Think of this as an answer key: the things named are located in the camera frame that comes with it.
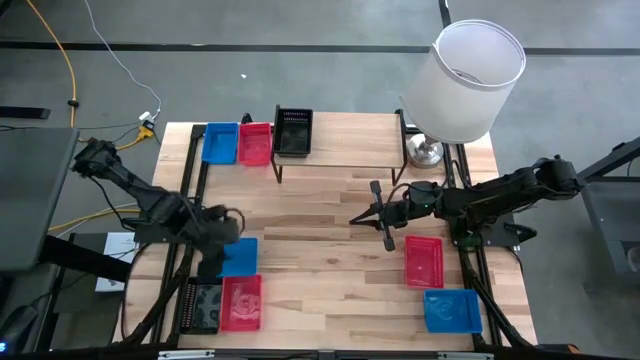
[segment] wooden tabletop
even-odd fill
[[[306,158],[275,156],[276,165],[400,168],[400,116],[314,112],[311,153]]]
[[[156,166],[154,185],[178,190],[192,123],[169,123]],[[345,134],[345,140],[357,134]],[[466,146],[473,181],[498,175],[488,136]],[[195,191],[200,155],[194,166]],[[369,182],[380,180],[384,194],[390,170],[295,167],[283,184],[270,166],[211,166],[204,196],[207,206],[225,204],[247,217],[244,236],[259,242],[263,277],[262,329],[217,336],[182,335],[181,347],[261,349],[470,350],[471,336],[430,334],[424,322],[422,291],[404,285],[404,236],[438,236],[444,244],[447,288],[461,288],[460,261],[448,240],[446,223],[433,217],[393,230],[396,251],[386,252],[372,228],[348,220],[372,200]],[[442,182],[442,166],[408,165],[404,181]],[[160,288],[167,247],[152,245],[133,269],[127,296],[127,333],[146,314]],[[195,259],[192,274],[195,275]],[[523,336],[536,342],[518,263],[506,250],[487,249],[494,297]],[[167,308],[163,339],[173,318]],[[485,320],[485,338],[488,339]]]

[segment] white cable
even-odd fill
[[[137,205],[138,205],[138,203],[128,203],[128,204],[122,204],[122,205],[114,206],[114,208],[119,209],[119,208],[122,208],[122,207],[137,206]],[[107,211],[107,210],[111,210],[111,208],[102,209],[102,210],[98,211],[97,213],[101,213],[101,212]],[[77,228],[78,226],[86,223],[89,220],[93,220],[93,219],[82,220],[79,223],[77,223],[77,224],[73,225],[72,227],[68,228],[67,230],[65,230],[65,231],[61,232],[60,234],[56,235],[56,237],[62,237],[63,235],[68,234],[69,232],[75,230],[75,228]]]
[[[156,100],[158,100],[158,109],[156,109],[156,114],[153,115],[153,119],[155,120],[156,117],[158,117],[158,114],[160,114],[160,111],[162,110],[162,100],[160,99],[160,97],[156,94],[155,91],[153,91],[153,89],[150,86],[147,86],[145,84],[142,84],[140,82],[138,82],[138,80],[136,80],[133,77],[133,74],[131,73],[131,70],[129,70],[126,66],[124,66],[124,64],[120,61],[120,59],[118,59],[118,57],[116,56],[116,54],[111,50],[111,47],[109,46],[109,44],[107,43],[107,41],[104,39],[104,37],[102,37],[102,35],[100,34],[100,32],[98,31],[98,29],[96,29],[96,22],[93,19],[93,13],[91,12],[91,6],[89,6],[89,2],[87,0],[84,0],[85,5],[87,5],[87,11],[89,12],[89,18],[91,19],[91,26],[93,27],[93,31],[96,33],[96,35],[98,35],[98,37],[100,38],[100,40],[102,40],[102,43],[104,44],[104,46],[107,47],[107,50],[109,50],[109,53],[111,53],[111,56],[113,56],[114,59],[116,59],[116,61],[118,62],[118,64],[120,65],[121,68],[124,69],[124,71],[127,72],[127,74],[129,74],[129,77],[131,78],[131,81],[133,81],[134,84],[145,88],[147,90],[149,90],[151,92],[151,94],[153,95],[153,97],[156,98]]]

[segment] lamp base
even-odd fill
[[[429,169],[438,165],[442,160],[442,144],[429,144],[424,134],[417,134],[407,143],[409,162],[420,169]]]

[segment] red tray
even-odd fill
[[[404,248],[405,281],[417,288],[443,288],[442,239],[407,236]]]
[[[262,314],[262,276],[222,280],[220,331],[256,331]]]
[[[267,165],[271,160],[271,124],[241,124],[238,132],[238,162]]]

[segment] gray floor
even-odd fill
[[[36,1],[64,41],[97,41],[80,0]],[[429,45],[441,28],[437,1],[424,0],[91,0],[109,41]],[[453,20],[483,18],[512,31],[525,46],[640,47],[640,3],[634,0],[450,0]],[[21,1],[0,18],[0,39],[49,41]],[[323,111],[387,112],[424,60],[422,54],[120,53],[140,81],[163,98],[159,133],[168,121],[238,121],[244,112],[270,121],[275,104]],[[78,77],[78,126],[134,121],[153,110],[153,98],[131,84],[104,52],[70,52]],[[52,109],[46,122],[67,126],[70,83],[60,54],[0,50],[0,103]],[[556,153],[578,170],[622,141],[640,135],[638,57],[530,57],[527,69],[491,130],[502,173]],[[122,129],[86,130],[116,138]],[[146,141],[122,152],[124,163],[151,180],[158,145]],[[640,164],[633,173],[640,172]],[[129,202],[108,186],[114,203]],[[70,174],[53,223],[106,207],[98,189]],[[640,354],[640,292],[587,294],[596,262],[582,200],[541,203],[517,216],[539,230],[523,245],[525,281],[540,342],[570,342],[585,352]],[[113,218],[82,232],[115,231]],[[86,315],[109,323],[113,315]],[[80,326],[68,323],[69,327]],[[82,339],[69,346],[90,344]],[[96,339],[94,345],[100,345]]]

